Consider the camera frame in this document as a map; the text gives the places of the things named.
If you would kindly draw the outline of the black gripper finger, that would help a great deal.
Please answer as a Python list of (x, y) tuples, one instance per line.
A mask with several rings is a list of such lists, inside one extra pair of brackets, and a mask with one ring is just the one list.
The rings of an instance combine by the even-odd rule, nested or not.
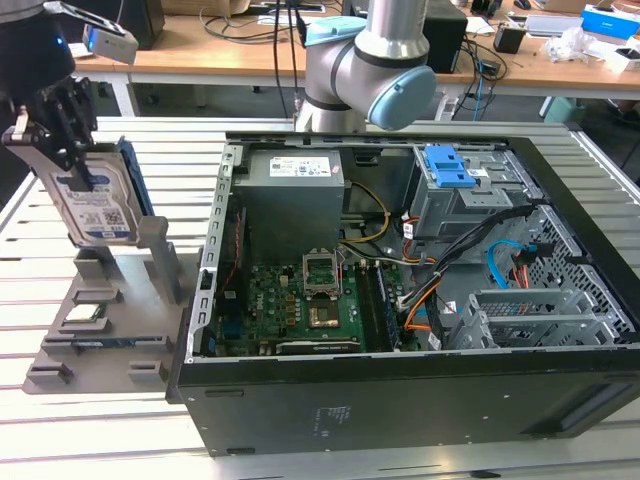
[(69, 186), (74, 191), (91, 192), (93, 185), (85, 163), (96, 130), (90, 81), (85, 77), (69, 77), (56, 87), (54, 97), (60, 154), (64, 155), (64, 169), (73, 177)]
[(22, 160), (34, 170), (65, 169), (60, 113), (60, 89), (44, 89), (30, 96), (25, 103), (29, 116), (27, 122), (27, 148)]

